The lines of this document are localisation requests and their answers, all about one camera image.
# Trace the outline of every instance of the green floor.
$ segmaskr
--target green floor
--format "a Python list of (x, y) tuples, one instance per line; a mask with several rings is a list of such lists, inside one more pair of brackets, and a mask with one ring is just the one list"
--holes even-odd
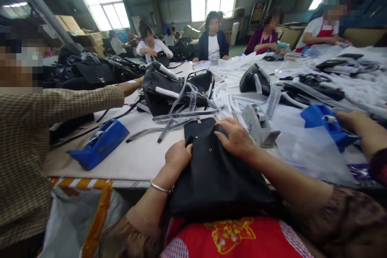
[(230, 46), (229, 57), (240, 56), (247, 46)]

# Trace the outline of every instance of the silver bangle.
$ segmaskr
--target silver bangle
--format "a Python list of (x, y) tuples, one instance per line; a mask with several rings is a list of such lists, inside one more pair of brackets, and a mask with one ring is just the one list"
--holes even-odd
[(165, 192), (165, 193), (167, 193), (167, 194), (170, 194), (170, 193), (173, 191), (173, 188), (172, 188), (171, 190), (166, 190), (166, 189), (163, 189), (163, 188), (159, 187), (158, 185), (155, 185), (155, 184), (153, 183), (153, 180), (150, 181), (150, 185), (151, 185), (153, 188), (155, 188), (156, 190)]

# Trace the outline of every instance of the white shirt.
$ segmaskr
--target white shirt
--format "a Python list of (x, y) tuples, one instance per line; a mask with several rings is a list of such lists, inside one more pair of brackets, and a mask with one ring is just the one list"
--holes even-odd
[(123, 43), (119, 40), (118, 37), (113, 37), (110, 41), (110, 44), (116, 55), (126, 53), (126, 50), (122, 47)]
[(221, 53), (219, 51), (218, 37), (217, 36), (208, 36), (208, 59), (219, 59), (221, 58)]
[[(144, 40), (140, 41), (140, 43), (137, 46), (137, 54), (140, 56), (142, 56), (142, 54), (140, 53), (140, 49), (142, 48), (149, 48), (149, 46), (144, 42)], [(171, 57), (173, 57), (173, 53), (171, 52), (171, 50), (161, 40), (156, 40), (156, 39), (154, 40), (154, 51), (155, 52), (163, 51), (165, 54), (169, 53)], [(152, 62), (152, 58), (150, 57), (149, 54), (145, 54), (145, 59), (147, 63)]]
[(171, 35), (166, 34), (164, 35), (164, 41), (166, 46), (174, 46), (176, 38), (173, 34)]
[(335, 34), (338, 34), (339, 33), (339, 21), (335, 21), (334, 25), (328, 25), (328, 23), (326, 21), (324, 21), (324, 24), (323, 24), (323, 17), (319, 17), (319, 18), (316, 18), (316, 19), (313, 19), (311, 22), (308, 23), (308, 25), (306, 26), (296, 48), (301, 48), (301, 47), (304, 47), (304, 46), (307, 46), (307, 44), (305, 42), (302, 41), (302, 38), (304, 37), (304, 34), (306, 32), (309, 32), (313, 35), (313, 37), (316, 37), (321, 30), (332, 30), (333, 29), (333, 34), (332, 35), (335, 35)]

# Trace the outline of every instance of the metal pole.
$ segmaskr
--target metal pole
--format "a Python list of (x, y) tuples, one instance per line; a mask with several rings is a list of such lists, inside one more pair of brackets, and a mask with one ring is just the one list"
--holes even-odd
[(39, 16), (47, 23), (48, 26), (58, 35), (59, 39), (66, 44), (71, 50), (81, 52), (70, 35), (64, 30), (59, 21), (55, 18), (49, 7), (43, 0), (28, 0), (32, 7), (38, 12)]

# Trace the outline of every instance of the blue tape dispenser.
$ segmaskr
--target blue tape dispenser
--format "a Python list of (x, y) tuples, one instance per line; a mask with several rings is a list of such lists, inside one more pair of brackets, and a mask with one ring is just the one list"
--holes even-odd
[(128, 135), (129, 131), (124, 125), (116, 119), (111, 119), (95, 132), (83, 150), (68, 150), (66, 153), (89, 171), (103, 161)]
[(354, 142), (361, 140), (361, 136), (351, 132), (344, 132), (333, 112), (323, 104), (313, 104), (301, 112), (305, 120), (305, 128), (324, 126), (335, 141), (340, 153)]

